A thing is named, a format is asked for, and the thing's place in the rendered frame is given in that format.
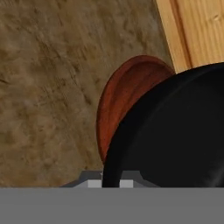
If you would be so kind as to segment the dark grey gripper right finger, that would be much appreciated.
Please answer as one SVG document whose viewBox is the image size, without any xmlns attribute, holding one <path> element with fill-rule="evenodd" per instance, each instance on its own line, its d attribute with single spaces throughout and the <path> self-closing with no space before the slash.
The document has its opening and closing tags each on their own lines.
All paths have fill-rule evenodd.
<svg viewBox="0 0 224 224">
<path fill-rule="evenodd" d="M 124 171 L 119 183 L 120 188 L 151 188 L 156 185 L 143 179 L 140 171 Z"/>
</svg>

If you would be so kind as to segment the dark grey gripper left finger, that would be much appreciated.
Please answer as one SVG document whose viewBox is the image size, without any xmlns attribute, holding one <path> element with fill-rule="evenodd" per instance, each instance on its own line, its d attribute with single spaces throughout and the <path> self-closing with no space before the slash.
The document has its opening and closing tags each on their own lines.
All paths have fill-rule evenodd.
<svg viewBox="0 0 224 224">
<path fill-rule="evenodd" d="M 101 188 L 102 171 L 83 171 L 80 176 L 64 187 L 84 187 L 84 188 Z"/>
</svg>

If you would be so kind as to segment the black bowl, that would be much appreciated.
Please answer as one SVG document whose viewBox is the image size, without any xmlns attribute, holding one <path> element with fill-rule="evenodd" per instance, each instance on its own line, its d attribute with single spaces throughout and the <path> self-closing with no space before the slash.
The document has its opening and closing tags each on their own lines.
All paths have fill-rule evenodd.
<svg viewBox="0 0 224 224">
<path fill-rule="evenodd" d="M 108 148 L 102 185 L 138 171 L 160 187 L 224 187 L 224 62 L 156 85 L 122 119 Z"/>
</svg>

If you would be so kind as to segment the reddish brown wooden bowl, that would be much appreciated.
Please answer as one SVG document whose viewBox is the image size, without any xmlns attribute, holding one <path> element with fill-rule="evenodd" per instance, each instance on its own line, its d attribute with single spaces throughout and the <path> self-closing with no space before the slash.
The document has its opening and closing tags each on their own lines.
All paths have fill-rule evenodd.
<svg viewBox="0 0 224 224">
<path fill-rule="evenodd" d="M 101 93 L 96 116 L 96 139 L 103 163 L 111 138 L 130 108 L 146 92 L 174 74 L 173 68 L 149 55 L 128 59 L 114 71 Z"/>
</svg>

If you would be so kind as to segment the light wooden cabinet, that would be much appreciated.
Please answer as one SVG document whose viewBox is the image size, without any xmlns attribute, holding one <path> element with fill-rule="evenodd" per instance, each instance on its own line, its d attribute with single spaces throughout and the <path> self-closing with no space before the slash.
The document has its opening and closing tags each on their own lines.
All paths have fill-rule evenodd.
<svg viewBox="0 0 224 224">
<path fill-rule="evenodd" d="M 224 0 L 156 0 L 177 73 L 224 61 Z"/>
</svg>

